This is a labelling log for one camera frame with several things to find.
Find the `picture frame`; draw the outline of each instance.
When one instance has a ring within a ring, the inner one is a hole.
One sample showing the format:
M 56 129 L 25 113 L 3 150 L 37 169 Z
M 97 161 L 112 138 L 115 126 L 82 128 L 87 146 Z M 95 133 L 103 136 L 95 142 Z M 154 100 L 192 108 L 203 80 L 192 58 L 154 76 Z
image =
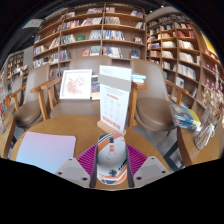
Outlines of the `picture frame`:
M 92 69 L 65 70 L 60 99 L 90 99 Z

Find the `wooden chair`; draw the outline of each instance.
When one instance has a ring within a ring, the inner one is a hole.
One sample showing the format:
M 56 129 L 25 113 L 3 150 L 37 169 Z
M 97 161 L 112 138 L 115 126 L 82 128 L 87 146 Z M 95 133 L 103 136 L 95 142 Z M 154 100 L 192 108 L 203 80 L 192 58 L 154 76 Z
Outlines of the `wooden chair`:
M 99 74 L 100 65 L 111 65 L 112 60 L 109 56 L 85 56 L 73 58 L 69 64 L 69 70 L 92 69 L 93 75 Z M 61 84 L 62 77 L 47 82 L 41 86 L 41 90 L 47 90 L 50 102 L 50 118 L 65 115 L 93 115 L 100 116 L 99 100 L 60 100 L 56 85 Z M 48 119 L 45 101 L 40 101 L 44 120 Z
M 48 63 L 31 70 L 27 76 L 26 87 L 23 86 L 12 94 L 16 108 L 16 111 L 13 114 L 16 126 L 26 129 L 43 120 L 41 113 L 42 108 L 40 108 L 39 101 L 45 99 L 46 104 L 44 109 L 46 110 L 48 103 L 48 93 L 41 90 L 41 86 L 43 83 L 52 81 L 52 79 L 49 80 L 49 70 L 50 65 Z M 17 94 L 25 88 L 26 92 L 24 103 L 19 107 Z
M 170 112 L 166 84 L 177 89 L 177 104 L 185 89 L 165 81 L 162 67 L 154 62 L 131 59 L 132 73 L 146 76 L 145 84 L 132 83 L 129 104 L 129 127 L 141 125 L 150 131 L 170 131 L 175 128 Z
M 15 105 L 14 105 L 14 101 L 12 98 L 12 94 L 15 93 L 17 90 L 19 90 L 20 88 L 22 88 L 23 86 L 23 76 L 19 76 L 17 79 L 15 79 L 13 87 L 12 87 L 12 92 L 9 93 L 6 97 L 6 111 L 5 111 L 5 116 L 7 114 L 13 114 L 16 110 Z M 23 103 L 23 91 L 19 92 L 17 94 L 17 102 L 18 105 L 21 106 Z

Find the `display stand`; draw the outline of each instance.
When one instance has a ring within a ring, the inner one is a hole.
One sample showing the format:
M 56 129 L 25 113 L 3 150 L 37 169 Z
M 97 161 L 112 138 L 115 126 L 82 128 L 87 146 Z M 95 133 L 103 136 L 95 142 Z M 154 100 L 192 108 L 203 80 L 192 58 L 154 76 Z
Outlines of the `display stand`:
M 100 65 L 100 121 L 97 126 L 107 133 L 126 134 L 131 73 L 128 68 Z
M 120 134 L 122 136 L 125 136 L 125 134 L 126 134 L 126 130 L 124 130 L 123 133 L 121 133 L 121 132 L 115 130 L 114 128 L 110 127 L 109 125 L 105 124 L 101 120 L 97 122 L 97 126 L 107 133 L 116 133 L 116 134 Z

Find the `white wall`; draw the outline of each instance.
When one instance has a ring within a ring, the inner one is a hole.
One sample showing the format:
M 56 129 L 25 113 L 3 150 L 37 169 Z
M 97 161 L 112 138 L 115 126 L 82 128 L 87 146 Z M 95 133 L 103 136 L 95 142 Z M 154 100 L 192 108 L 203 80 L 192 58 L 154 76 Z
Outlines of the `white wall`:
M 29 66 L 29 71 L 33 69 L 33 46 L 23 50 L 23 65 Z

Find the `armrest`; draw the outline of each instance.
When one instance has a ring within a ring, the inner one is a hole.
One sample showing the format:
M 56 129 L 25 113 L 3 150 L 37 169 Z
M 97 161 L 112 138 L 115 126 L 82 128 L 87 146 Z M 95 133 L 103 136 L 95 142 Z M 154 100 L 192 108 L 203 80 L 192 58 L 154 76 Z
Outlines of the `armrest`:
M 169 86 L 172 86 L 174 87 L 175 89 L 179 90 L 180 92 L 184 93 L 184 94 L 189 94 L 189 92 L 183 88 L 181 88 L 180 86 L 177 86 L 176 84 L 172 83 L 172 82 L 169 82 L 169 81 L 166 81 L 166 84 L 169 85 Z
M 55 79 L 55 78 L 49 79 L 48 81 L 46 81 L 46 82 L 44 82 L 44 83 L 42 83 L 42 84 L 40 84 L 40 85 L 34 87 L 33 89 L 30 90 L 30 92 L 31 92 L 31 93 L 39 92 L 39 91 L 41 90 L 41 86 L 47 84 L 48 82 L 53 81 L 54 79 Z
M 20 89 L 18 89 L 17 91 L 15 91 L 14 93 L 12 93 L 12 97 L 15 97 L 19 92 L 21 92 L 22 90 L 24 90 L 26 88 L 26 86 L 21 87 Z
M 131 83 L 131 87 L 134 87 L 135 89 L 147 89 L 146 84 L 139 84 L 139 83 L 135 83 L 135 82 Z
M 56 85 L 57 83 L 62 81 L 62 77 L 59 77 L 57 79 L 51 80 L 50 82 L 45 83 L 44 85 L 41 86 L 41 89 L 49 89 L 50 87 Z

